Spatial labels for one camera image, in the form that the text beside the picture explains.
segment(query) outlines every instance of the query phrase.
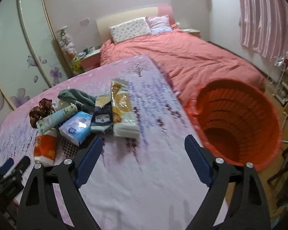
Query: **curtain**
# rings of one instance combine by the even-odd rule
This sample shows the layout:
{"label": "curtain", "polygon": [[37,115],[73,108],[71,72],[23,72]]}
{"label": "curtain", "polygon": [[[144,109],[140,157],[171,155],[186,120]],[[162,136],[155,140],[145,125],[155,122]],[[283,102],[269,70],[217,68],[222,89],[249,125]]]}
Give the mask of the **curtain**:
{"label": "curtain", "polygon": [[286,0],[240,0],[241,44],[271,60],[288,51]]}

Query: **blue gripper pad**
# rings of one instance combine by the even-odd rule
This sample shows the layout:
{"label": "blue gripper pad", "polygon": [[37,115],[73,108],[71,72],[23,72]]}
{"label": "blue gripper pad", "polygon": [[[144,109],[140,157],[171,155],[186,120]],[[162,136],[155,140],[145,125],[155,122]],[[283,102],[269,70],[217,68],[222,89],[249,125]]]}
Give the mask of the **blue gripper pad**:
{"label": "blue gripper pad", "polygon": [[210,175],[210,166],[198,148],[201,147],[192,139],[192,137],[187,136],[185,138],[185,150],[191,163],[193,164],[200,181],[209,187],[213,182]]}
{"label": "blue gripper pad", "polygon": [[82,162],[77,169],[77,179],[74,182],[77,188],[80,188],[83,184],[87,183],[102,149],[103,141],[100,137],[98,137],[85,157],[82,159]]}
{"label": "blue gripper pad", "polygon": [[0,167],[0,175],[5,175],[8,170],[14,165],[13,158],[9,158],[1,167]]}

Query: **headboard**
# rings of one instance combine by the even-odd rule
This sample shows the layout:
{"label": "headboard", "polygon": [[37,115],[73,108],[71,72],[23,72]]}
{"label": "headboard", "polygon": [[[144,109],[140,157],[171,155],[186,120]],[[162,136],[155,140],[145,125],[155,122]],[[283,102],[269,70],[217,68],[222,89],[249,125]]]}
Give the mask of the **headboard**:
{"label": "headboard", "polygon": [[97,27],[103,43],[111,38],[109,28],[120,23],[130,21],[139,17],[155,17],[169,15],[170,24],[175,24],[173,17],[173,11],[171,6],[158,6],[158,7],[146,7],[135,10],[129,10],[122,13],[105,16],[97,19]]}

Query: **brown scrunchie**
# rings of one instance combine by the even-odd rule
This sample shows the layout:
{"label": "brown scrunchie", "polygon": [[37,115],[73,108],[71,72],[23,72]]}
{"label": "brown scrunchie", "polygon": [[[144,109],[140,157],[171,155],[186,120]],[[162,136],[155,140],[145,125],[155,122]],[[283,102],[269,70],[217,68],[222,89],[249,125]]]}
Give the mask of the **brown scrunchie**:
{"label": "brown scrunchie", "polygon": [[44,117],[53,114],[54,108],[52,107],[52,99],[43,98],[38,102],[39,106],[33,107],[29,112],[30,125],[36,129],[36,122]]}

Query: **purple floral tablecloth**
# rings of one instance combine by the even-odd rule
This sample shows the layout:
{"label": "purple floral tablecloth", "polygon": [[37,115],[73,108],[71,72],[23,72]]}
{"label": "purple floral tablecloth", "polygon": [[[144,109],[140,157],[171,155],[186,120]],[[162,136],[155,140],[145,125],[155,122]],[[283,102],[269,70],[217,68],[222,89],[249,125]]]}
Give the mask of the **purple floral tablecloth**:
{"label": "purple floral tablecloth", "polygon": [[[129,81],[140,138],[101,135],[103,152],[80,193],[103,230],[182,230],[199,209],[208,188],[202,184],[184,149],[192,134],[199,142],[171,88],[146,55],[121,60],[69,79],[31,99],[12,112],[0,127],[0,165],[9,157],[17,163],[24,155],[33,168],[36,130],[28,112],[42,98],[56,100],[67,86],[97,96],[110,93],[112,78]],[[65,156],[58,148],[55,164]],[[65,223],[72,225],[57,185],[54,186]],[[224,203],[216,223],[224,220]]]}

